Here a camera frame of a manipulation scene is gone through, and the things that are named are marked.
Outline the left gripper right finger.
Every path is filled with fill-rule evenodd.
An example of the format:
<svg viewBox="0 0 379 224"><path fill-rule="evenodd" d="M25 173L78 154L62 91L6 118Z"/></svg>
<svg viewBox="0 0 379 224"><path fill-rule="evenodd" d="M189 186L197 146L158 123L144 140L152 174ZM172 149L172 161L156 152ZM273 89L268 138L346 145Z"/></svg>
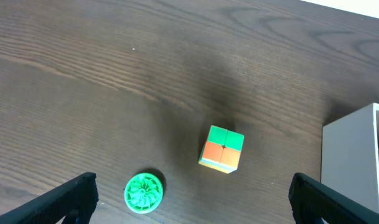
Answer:
<svg viewBox="0 0 379 224"><path fill-rule="evenodd" d="M288 198L297 224L379 223L378 213L300 172L292 178Z"/></svg>

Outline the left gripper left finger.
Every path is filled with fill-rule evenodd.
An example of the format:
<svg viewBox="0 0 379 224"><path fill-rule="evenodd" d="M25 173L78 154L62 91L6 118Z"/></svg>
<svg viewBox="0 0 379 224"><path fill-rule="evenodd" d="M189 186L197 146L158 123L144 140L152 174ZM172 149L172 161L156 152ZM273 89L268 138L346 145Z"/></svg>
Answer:
<svg viewBox="0 0 379 224"><path fill-rule="evenodd" d="M85 172L45 194L0 215L0 224L90 222L99 195L96 174Z"/></svg>

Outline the green round disc toy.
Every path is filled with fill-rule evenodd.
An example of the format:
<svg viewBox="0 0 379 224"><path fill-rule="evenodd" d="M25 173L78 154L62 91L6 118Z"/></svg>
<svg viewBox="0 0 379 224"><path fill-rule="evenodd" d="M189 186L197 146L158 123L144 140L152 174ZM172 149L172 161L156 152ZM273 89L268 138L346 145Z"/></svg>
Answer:
<svg viewBox="0 0 379 224"><path fill-rule="evenodd" d="M128 208L138 214L154 211L162 202L163 184L158 177L142 172L132 177L124 189L124 201Z"/></svg>

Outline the colourful puzzle cube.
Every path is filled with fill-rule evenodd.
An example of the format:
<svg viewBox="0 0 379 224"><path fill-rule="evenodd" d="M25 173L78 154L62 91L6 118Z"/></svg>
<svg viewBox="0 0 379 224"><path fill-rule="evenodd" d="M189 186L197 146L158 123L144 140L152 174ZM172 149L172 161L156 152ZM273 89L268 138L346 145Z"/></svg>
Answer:
<svg viewBox="0 0 379 224"><path fill-rule="evenodd" d="M229 174L238 169L244 135L211 125L198 163Z"/></svg>

